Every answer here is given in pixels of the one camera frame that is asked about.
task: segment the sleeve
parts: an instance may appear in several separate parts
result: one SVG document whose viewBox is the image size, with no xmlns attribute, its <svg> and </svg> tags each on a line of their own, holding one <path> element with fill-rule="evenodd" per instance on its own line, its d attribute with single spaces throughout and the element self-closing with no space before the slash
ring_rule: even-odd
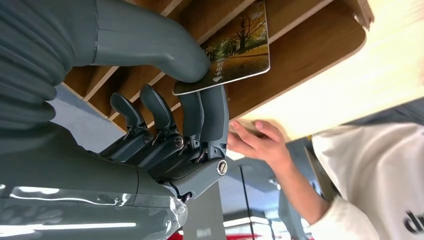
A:
<svg viewBox="0 0 424 240">
<path fill-rule="evenodd" d="M 378 240 L 368 217 L 359 208 L 337 197 L 327 213 L 309 230 L 315 240 Z"/>
</svg>

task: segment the wooden shelf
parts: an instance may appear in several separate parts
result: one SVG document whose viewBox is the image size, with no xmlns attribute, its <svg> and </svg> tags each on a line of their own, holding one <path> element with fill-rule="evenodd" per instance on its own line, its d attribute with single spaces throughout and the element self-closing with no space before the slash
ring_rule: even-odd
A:
<svg viewBox="0 0 424 240">
<path fill-rule="evenodd" d="M 127 67 L 118 68 L 110 78 L 99 87 L 93 96 L 88 100 L 87 104 L 92 107 L 98 114 L 105 119 L 108 118 L 111 111 L 110 99 L 116 89 L 122 84 L 122 79 L 127 78 L 129 69 Z"/>
<path fill-rule="evenodd" d="M 270 45 L 267 73 L 227 85 L 230 117 L 236 119 L 333 66 L 365 40 L 351 9 L 342 1 L 330 3 Z"/>
<path fill-rule="evenodd" d="M 179 22 L 201 44 L 254 1 L 131 2 Z M 374 19 L 365 0 L 265 0 L 265 7 L 271 69 L 226 86 L 231 118 L 263 105 L 360 48 L 365 33 L 353 13 L 365 27 Z M 151 127 L 153 116 L 139 100 L 140 89 L 145 84 L 153 86 L 169 105 L 175 119 L 182 121 L 181 104 L 172 95 L 175 81 L 151 65 L 86 66 L 73 68 L 64 85 L 101 116 L 125 130 L 124 118 L 109 103 L 113 92 L 133 102 Z"/>
</svg>

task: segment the human hand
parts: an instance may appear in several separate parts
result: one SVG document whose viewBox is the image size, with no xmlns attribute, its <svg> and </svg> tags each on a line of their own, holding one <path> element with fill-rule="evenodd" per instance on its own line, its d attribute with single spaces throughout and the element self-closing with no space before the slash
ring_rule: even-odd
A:
<svg viewBox="0 0 424 240">
<path fill-rule="evenodd" d="M 227 148 L 248 158 L 264 160 L 268 165 L 290 165 L 292 158 L 286 148 L 281 132 L 267 121 L 256 121 L 256 129 L 265 136 L 257 137 L 248 132 L 239 122 L 232 121 L 231 127 L 237 133 L 228 133 Z"/>
</svg>

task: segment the white sweatshirt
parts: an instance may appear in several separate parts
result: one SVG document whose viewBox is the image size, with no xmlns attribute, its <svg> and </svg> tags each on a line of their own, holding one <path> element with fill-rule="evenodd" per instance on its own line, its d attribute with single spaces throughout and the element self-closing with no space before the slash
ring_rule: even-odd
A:
<svg viewBox="0 0 424 240">
<path fill-rule="evenodd" d="M 316 240 L 424 240 L 424 126 L 340 126 L 312 144 L 341 194 Z"/>
</svg>

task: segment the card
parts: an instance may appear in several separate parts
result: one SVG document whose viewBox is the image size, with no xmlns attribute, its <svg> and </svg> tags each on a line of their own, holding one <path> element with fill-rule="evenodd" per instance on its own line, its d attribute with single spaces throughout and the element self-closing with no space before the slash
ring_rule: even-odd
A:
<svg viewBox="0 0 424 240">
<path fill-rule="evenodd" d="M 177 81 L 174 95 L 266 73 L 270 69 L 270 51 L 265 2 L 252 3 L 200 46 L 211 61 L 208 73 L 198 82 Z"/>
</svg>

